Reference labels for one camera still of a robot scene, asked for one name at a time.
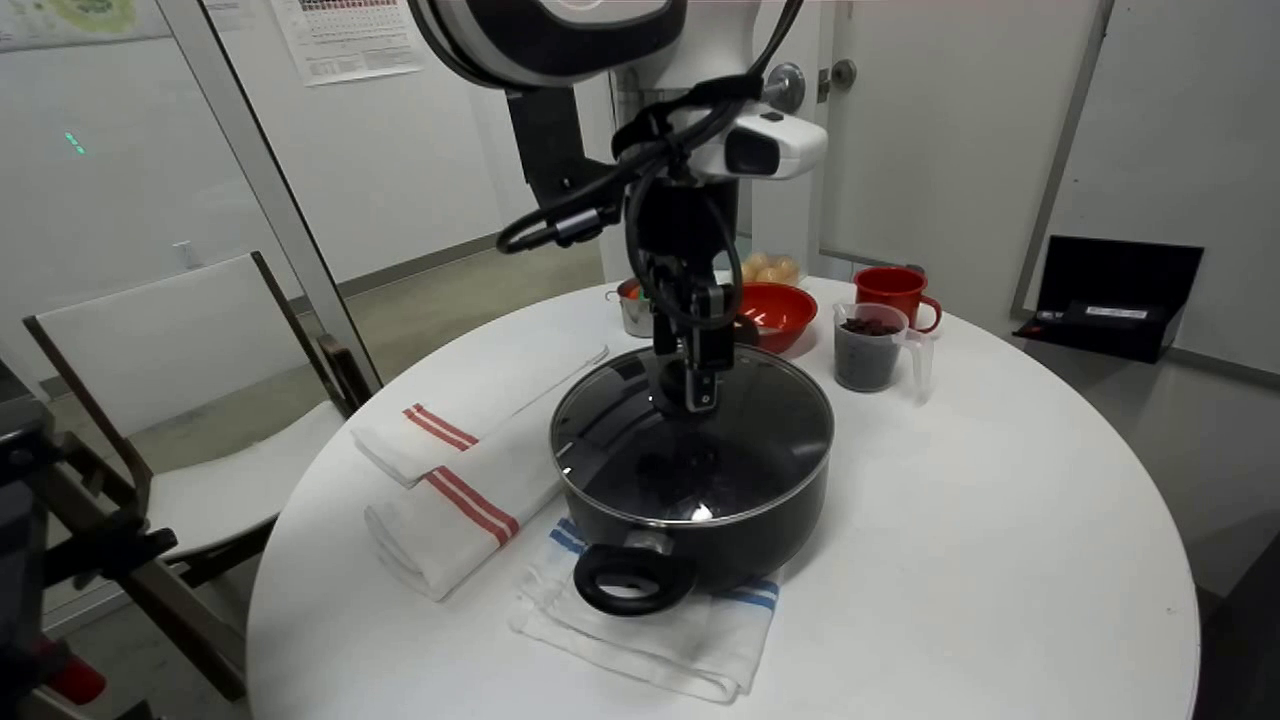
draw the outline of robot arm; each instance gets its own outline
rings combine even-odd
[[[657,302],[663,394],[716,407],[732,369],[735,179],[796,174],[824,130],[760,103],[760,77],[802,0],[760,56],[760,0],[408,0],[431,50],[471,84],[504,88],[539,209],[500,233],[504,251],[579,243],[623,221],[628,260]],[[579,147],[571,84],[618,71],[628,119],[618,164]]]

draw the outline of black pot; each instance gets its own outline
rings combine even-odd
[[[741,352],[702,415],[660,377],[649,346],[618,356],[552,420],[568,516],[594,545],[575,586],[614,616],[674,607],[702,581],[766,581],[824,507],[838,420],[802,369]]]

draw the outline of white towel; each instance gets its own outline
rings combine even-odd
[[[408,392],[375,394],[355,420],[355,449],[393,481],[416,484],[424,471],[454,464],[486,445],[519,407],[564,392],[584,369],[604,358],[595,333],[552,333],[535,346],[454,352],[454,364],[420,364]]]
[[[511,616],[519,636],[696,700],[732,703],[753,693],[780,600],[778,583],[689,591],[657,616],[604,616],[571,586],[579,553],[584,538],[560,518],[547,557],[528,573],[519,591]]]
[[[445,600],[488,557],[511,545],[528,516],[556,495],[547,449],[552,400],[504,420],[486,449],[459,453],[420,484],[363,507],[363,524],[408,586]]]

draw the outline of white wall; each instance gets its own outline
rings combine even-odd
[[[829,236],[831,243],[865,256],[923,262],[939,298],[992,333],[1010,333],[1017,322],[1017,281],[1034,246],[1034,203],[1023,187],[1039,183],[1039,164],[1030,153],[1044,153],[1044,145],[1030,145],[1034,137],[1017,127],[1030,115],[1010,115],[1011,103],[992,88],[1001,88],[1001,77],[1020,71],[1020,58],[1037,65],[1044,58],[1044,48],[1063,48],[1060,39],[1039,45],[1037,34],[1001,34],[998,26],[1017,21],[1006,16],[998,22],[1001,13],[1006,0],[956,4],[949,13],[933,13],[930,0],[856,4],[856,34],[848,50],[856,58],[865,56],[865,77],[853,92],[853,106],[839,113],[844,127],[838,127],[844,137],[839,155],[831,155],[831,187],[844,197],[831,198],[838,221]],[[1242,16],[1252,16],[1255,26],[1242,34],[1198,34],[1200,22],[1221,26],[1226,21],[1242,22]],[[1261,45],[1270,39],[1263,26],[1275,26],[1275,4],[1263,0],[1118,0],[1095,84],[1110,84],[1118,65],[1132,65],[1132,56],[1143,50],[1180,50],[1180,65],[1206,65],[1206,77],[1218,77],[1221,69],[1242,71],[1242,58],[1274,65],[1275,45]],[[1280,155],[1270,155],[1280,122],[1255,122],[1261,103],[1263,115],[1280,113],[1275,88],[1275,77],[1261,79],[1255,71],[1221,71],[1218,84],[1180,88],[1200,92],[1206,103],[1218,103],[1214,119],[1242,127],[1237,147],[1214,164],[1206,164],[1198,122],[1169,115],[1169,103],[1143,103],[1141,92],[1094,92],[1069,179],[1095,179],[1095,173],[1080,173],[1080,160],[1095,164],[1114,153],[1114,160],[1132,164],[1119,183],[1141,174],[1143,203],[1132,203],[1132,197],[1118,191],[1095,197],[1073,187],[1073,203],[1060,209],[1069,217],[1058,217],[1058,222],[1110,222],[1118,217],[1149,228],[1218,222],[1214,211],[1231,209],[1244,197],[1252,198],[1252,217],[1275,221],[1275,198],[1270,198],[1275,197],[1275,179],[1261,174],[1280,169]],[[1255,174],[1255,187],[1231,197],[1242,173]],[[990,191],[998,183],[1023,187],[1001,198]],[[1208,281],[1221,288],[1242,281],[1237,271],[1208,271]],[[1274,262],[1252,262],[1244,271],[1244,281],[1255,281],[1270,277]],[[1193,307],[1200,334],[1218,333],[1226,318],[1221,310],[1214,315]],[[1255,333],[1280,343],[1280,322],[1274,310],[1263,310]],[[1230,591],[1280,531],[1280,392],[1173,358],[1151,369],[1058,346],[1039,346],[1039,356],[1054,356],[1054,369],[1060,369],[1060,377],[1073,380],[1143,455],[1190,538],[1198,581]]]
[[[424,45],[420,71],[309,88],[273,7],[249,4],[223,45],[337,281],[494,236],[532,203],[500,92],[455,79]]]

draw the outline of pot lid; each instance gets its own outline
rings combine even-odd
[[[794,364],[735,352],[720,407],[692,415],[660,392],[663,358],[618,356],[571,385],[552,420],[568,491],[620,518],[716,524],[766,513],[824,471],[831,403]]]

